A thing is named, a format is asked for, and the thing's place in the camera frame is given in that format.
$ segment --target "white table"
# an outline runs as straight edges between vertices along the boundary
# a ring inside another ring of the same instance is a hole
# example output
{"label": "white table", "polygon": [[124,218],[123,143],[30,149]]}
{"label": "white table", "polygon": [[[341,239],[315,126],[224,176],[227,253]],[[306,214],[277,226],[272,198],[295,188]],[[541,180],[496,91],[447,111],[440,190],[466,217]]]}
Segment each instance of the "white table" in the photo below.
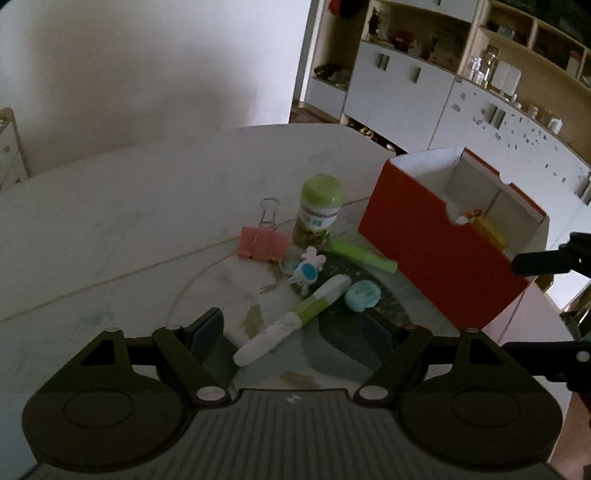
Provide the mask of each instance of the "white table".
{"label": "white table", "polygon": [[[260,304],[269,323],[297,301],[264,264],[233,254],[242,225],[256,225],[259,201],[282,201],[291,231],[302,182],[325,172],[341,179],[350,205],[335,233],[355,234],[387,151],[337,125],[273,125],[200,140],[146,145],[76,162],[34,177],[0,199],[0,479],[35,462],[20,428],[26,400],[109,326],[145,336],[166,323],[187,325],[209,307],[225,314],[226,336]],[[457,335],[400,273],[380,275],[414,323]],[[343,378],[310,369],[306,348],[323,342],[311,323],[236,377],[237,387],[277,387],[295,372],[322,387],[356,388],[369,375],[331,347]]]}

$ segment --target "ribbed gray panel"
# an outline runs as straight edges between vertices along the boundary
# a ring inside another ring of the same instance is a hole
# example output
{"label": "ribbed gray panel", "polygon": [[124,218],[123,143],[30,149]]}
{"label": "ribbed gray panel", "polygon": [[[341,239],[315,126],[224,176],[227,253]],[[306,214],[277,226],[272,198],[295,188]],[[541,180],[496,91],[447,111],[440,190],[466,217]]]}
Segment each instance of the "ribbed gray panel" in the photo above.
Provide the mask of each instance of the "ribbed gray panel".
{"label": "ribbed gray panel", "polygon": [[201,411],[158,458],[101,474],[41,465],[27,480],[557,480],[547,465],[477,473],[447,465],[409,442],[387,410],[346,393],[247,390]]}

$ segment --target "open box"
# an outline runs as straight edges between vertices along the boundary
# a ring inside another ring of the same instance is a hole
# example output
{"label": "open box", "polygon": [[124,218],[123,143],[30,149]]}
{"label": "open box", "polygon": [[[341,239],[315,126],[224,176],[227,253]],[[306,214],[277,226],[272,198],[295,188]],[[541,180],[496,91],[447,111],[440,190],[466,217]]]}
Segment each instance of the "open box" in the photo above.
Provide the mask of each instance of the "open box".
{"label": "open box", "polygon": [[[481,210],[501,252],[463,214]],[[512,257],[545,249],[549,218],[469,150],[403,155],[384,165],[359,232],[458,328],[483,328],[528,287]]]}

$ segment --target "pink binder clip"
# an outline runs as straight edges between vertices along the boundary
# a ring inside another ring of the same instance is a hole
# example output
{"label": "pink binder clip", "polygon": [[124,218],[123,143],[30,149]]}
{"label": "pink binder clip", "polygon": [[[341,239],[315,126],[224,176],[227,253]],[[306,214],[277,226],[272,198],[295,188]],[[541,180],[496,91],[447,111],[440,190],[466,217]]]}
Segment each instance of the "pink binder clip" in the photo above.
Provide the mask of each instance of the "pink binder clip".
{"label": "pink binder clip", "polygon": [[[238,256],[262,262],[278,262],[285,255],[285,249],[289,243],[289,237],[276,230],[275,217],[281,208],[281,203],[277,199],[267,198],[261,201],[261,206],[262,217],[258,228],[242,227]],[[271,212],[271,220],[265,220],[267,212]]]}

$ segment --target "green lid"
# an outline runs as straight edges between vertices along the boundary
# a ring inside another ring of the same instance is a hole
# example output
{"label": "green lid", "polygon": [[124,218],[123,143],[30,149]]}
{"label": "green lid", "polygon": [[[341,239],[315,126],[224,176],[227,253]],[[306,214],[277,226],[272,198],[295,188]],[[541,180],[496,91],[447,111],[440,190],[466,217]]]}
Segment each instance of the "green lid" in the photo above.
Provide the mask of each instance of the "green lid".
{"label": "green lid", "polygon": [[301,197],[312,205],[337,208],[343,205],[345,191],[338,179],[319,173],[304,182]]}

